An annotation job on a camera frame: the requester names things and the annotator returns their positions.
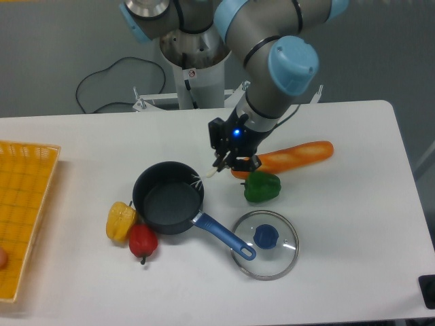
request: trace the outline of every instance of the white table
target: white table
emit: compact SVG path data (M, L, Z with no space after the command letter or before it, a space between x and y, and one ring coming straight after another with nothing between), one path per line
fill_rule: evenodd
M60 145L60 164L18 302L1 325L274 325L435 316L418 277L435 254L390 104L305 105L259 152L328 140L320 164L280 175L276 200L250 205L228 171L205 181L204 210L231 228L268 209L287 217L300 256L270 282L240 272L198 228L161 236L143 267L105 235L148 166L211 167L207 123L229 109L0 119L0 139Z

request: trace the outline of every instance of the red bell pepper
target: red bell pepper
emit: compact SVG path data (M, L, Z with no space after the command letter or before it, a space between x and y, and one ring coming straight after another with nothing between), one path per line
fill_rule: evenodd
M130 251L145 264L146 257L150 256L158 245L157 236L146 224L135 224L130 231L128 246Z

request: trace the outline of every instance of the black cable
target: black cable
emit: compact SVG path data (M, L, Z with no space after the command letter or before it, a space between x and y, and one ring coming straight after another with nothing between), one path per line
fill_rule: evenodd
M163 74L163 83L162 83L162 87L160 88L160 90L158 91L158 94L161 94L163 91L164 86L166 85L166 73L164 72L162 66L160 66L158 63L154 62L154 61L150 61L150 60L146 60L146 59L141 59L141 58L136 58L134 56L125 56L124 58L121 58L117 61L115 61L112 65L108 66L108 68L100 70L100 71L95 71L94 73L91 73L90 75L87 75L84 79L81 80L81 82L78 84L77 88L75 89L75 100L77 101L77 104L79 105L80 109L82 110L82 112L84 114L88 114L85 109L83 108L82 104L79 101L79 97L78 97L78 93L79 93L79 89L80 86L89 78L92 77L93 75L96 75L97 73L104 73L110 69L112 69L114 66L116 66L119 62L123 61L123 60L138 60L141 62L146 62L146 63L150 63L151 65L154 65L156 67L158 67ZM100 110L111 106L111 105L134 105L134 103L128 103L128 102L111 102L111 103L107 103L104 104L102 107L99 107L98 109L96 109L95 111L93 111L92 113L98 113Z
M278 124L275 125L275 127L273 127L272 130L275 130L276 128L278 128L280 125L282 125L284 122L287 122L293 115L296 114L296 112L299 110L299 107L301 106L301 104L298 105L297 108L295 108L295 110L292 112L292 114L290 114L288 117L286 117L283 121L279 122Z
M188 58L188 55L187 55L185 52L183 52L183 53L181 54L181 69L182 69L183 71L184 71L185 69L187 69L187 66L186 66L187 58ZM192 87L190 87L189 79L186 79L185 77L184 77L184 85L186 86L186 89L187 89L188 92L189 92L190 100L192 101L193 108L194 108L194 109L199 109L198 103L196 102L195 97L193 96L193 93L192 93Z

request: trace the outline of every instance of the blue led light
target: blue led light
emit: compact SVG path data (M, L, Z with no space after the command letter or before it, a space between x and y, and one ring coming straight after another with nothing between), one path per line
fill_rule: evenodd
M240 134L241 134L240 129L234 129L234 130L232 131L232 135L233 135L234 137L238 137L238 136L240 136Z

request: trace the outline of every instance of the yellow bell pepper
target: yellow bell pepper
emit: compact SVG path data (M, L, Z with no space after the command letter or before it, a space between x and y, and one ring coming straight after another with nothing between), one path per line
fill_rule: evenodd
M137 213L123 202L112 205L107 217L106 234L114 241L125 242L132 226L136 224Z

